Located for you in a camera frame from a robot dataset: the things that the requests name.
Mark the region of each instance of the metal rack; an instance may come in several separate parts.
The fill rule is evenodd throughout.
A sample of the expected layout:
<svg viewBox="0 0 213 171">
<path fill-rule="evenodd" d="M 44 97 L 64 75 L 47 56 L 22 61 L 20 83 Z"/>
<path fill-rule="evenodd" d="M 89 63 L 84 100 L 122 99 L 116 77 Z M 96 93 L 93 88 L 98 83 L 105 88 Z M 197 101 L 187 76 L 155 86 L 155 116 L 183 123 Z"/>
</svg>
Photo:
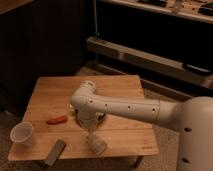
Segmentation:
<svg viewBox="0 0 213 171">
<path fill-rule="evenodd" d="M 183 63 L 164 58 L 162 56 L 146 53 L 126 46 L 121 46 L 113 42 L 101 40 L 99 38 L 98 21 L 97 21 L 97 6 L 96 1 L 103 1 L 105 3 L 112 3 L 115 5 L 123 5 L 130 8 L 140 10 L 147 10 L 156 13 L 168 14 L 176 17 L 187 18 L 206 23 L 213 23 L 213 17 L 203 16 L 199 14 L 190 14 L 180 10 L 179 0 L 174 1 L 172 6 L 174 8 L 163 8 L 154 5 L 147 5 L 137 3 L 136 0 L 93 0 L 94 3 L 94 21 L 95 21 L 95 37 L 87 39 L 87 49 L 96 54 L 104 55 L 125 63 L 129 63 L 141 68 L 145 68 L 160 74 L 177 78 L 179 80 L 194 84 L 196 86 L 204 87 L 213 90 L 213 76 L 202 76 L 200 74 L 191 72 L 183 67 Z M 189 66 L 191 68 L 208 72 L 199 67 Z"/>
</svg>

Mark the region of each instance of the shelf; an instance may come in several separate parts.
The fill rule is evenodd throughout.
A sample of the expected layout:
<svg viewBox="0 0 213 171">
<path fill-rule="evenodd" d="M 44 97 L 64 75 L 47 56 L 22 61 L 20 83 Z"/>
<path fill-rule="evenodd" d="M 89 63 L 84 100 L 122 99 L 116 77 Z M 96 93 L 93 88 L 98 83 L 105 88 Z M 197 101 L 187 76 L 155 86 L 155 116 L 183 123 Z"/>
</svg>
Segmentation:
<svg viewBox="0 0 213 171">
<path fill-rule="evenodd" d="M 30 2 L 33 0 L 0 0 L 0 15 Z"/>
<path fill-rule="evenodd" d="M 198 10 L 201 5 L 207 2 L 213 2 L 213 0 L 183 0 L 182 2 L 178 0 L 177 1 L 167 0 L 165 7 L 140 3 L 137 0 L 98 0 L 98 1 L 213 24 L 213 16 L 207 16 L 198 13 Z"/>
</svg>

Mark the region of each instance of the floor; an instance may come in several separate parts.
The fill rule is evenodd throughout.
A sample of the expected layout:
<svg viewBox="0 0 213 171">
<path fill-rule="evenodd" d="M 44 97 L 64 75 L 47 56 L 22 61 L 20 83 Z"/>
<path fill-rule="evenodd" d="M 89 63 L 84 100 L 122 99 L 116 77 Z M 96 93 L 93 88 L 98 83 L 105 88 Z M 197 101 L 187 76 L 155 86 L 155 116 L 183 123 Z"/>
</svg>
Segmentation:
<svg viewBox="0 0 213 171">
<path fill-rule="evenodd" d="M 103 75 L 103 73 L 82 67 L 76 75 Z M 157 98 L 175 101 L 156 92 L 144 89 L 146 98 Z M 10 162 L 7 160 L 11 141 L 9 133 L 12 127 L 20 122 L 20 118 L 5 112 L 0 113 L 0 171 L 39 171 L 42 170 L 35 162 Z M 156 156 L 144 157 L 137 169 L 132 164 L 136 157 L 125 158 L 98 158 L 98 159 L 74 159 L 59 160 L 47 170 L 52 171 L 175 171 L 178 133 L 165 128 L 154 126 L 160 153 Z"/>
</svg>

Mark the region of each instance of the table leg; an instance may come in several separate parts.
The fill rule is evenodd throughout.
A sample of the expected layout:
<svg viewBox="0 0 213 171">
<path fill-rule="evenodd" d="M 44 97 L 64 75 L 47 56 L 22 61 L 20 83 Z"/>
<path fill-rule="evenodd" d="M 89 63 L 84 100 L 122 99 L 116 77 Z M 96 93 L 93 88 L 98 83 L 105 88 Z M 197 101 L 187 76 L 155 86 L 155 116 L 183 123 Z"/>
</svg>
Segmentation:
<svg viewBox="0 0 213 171">
<path fill-rule="evenodd" d="M 140 164 L 141 164 L 143 158 L 144 158 L 144 156 L 138 156 L 138 157 L 137 157 L 136 162 L 135 162 L 135 164 L 133 165 L 133 167 L 134 167 L 135 169 L 137 169 L 137 168 L 140 166 Z"/>
<path fill-rule="evenodd" d="M 49 168 L 43 161 L 35 160 L 34 163 L 39 166 L 42 170 L 46 170 Z"/>
</svg>

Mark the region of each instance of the small object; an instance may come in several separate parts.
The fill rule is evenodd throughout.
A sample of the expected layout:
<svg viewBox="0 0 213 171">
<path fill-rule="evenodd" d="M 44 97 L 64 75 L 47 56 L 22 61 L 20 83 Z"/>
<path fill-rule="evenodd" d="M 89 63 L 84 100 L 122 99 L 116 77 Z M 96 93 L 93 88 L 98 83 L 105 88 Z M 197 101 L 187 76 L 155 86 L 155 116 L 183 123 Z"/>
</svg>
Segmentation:
<svg viewBox="0 0 213 171">
<path fill-rule="evenodd" d="M 156 5 L 159 7 L 166 7 L 167 1 L 162 0 L 138 0 L 139 3 Z"/>
<path fill-rule="evenodd" d="M 203 15 L 213 16 L 213 2 L 201 5 L 198 12 Z"/>
<path fill-rule="evenodd" d="M 55 161 L 59 158 L 60 154 L 63 152 L 66 147 L 66 143 L 63 140 L 58 139 L 51 149 L 50 153 L 44 160 L 44 163 L 48 166 L 52 166 Z"/>
<path fill-rule="evenodd" d="M 67 116 L 63 115 L 63 116 L 59 116 L 56 118 L 52 118 L 46 121 L 47 124 L 49 125 L 55 125 L 55 124 L 59 124 L 59 123 L 63 123 L 67 121 Z"/>
<path fill-rule="evenodd" d="M 94 133 L 89 134 L 87 143 L 97 155 L 100 155 L 107 149 L 107 143 Z"/>
<path fill-rule="evenodd" d="M 10 132 L 10 139 L 17 144 L 32 147 L 36 144 L 34 128 L 30 122 L 17 124 Z"/>
</svg>

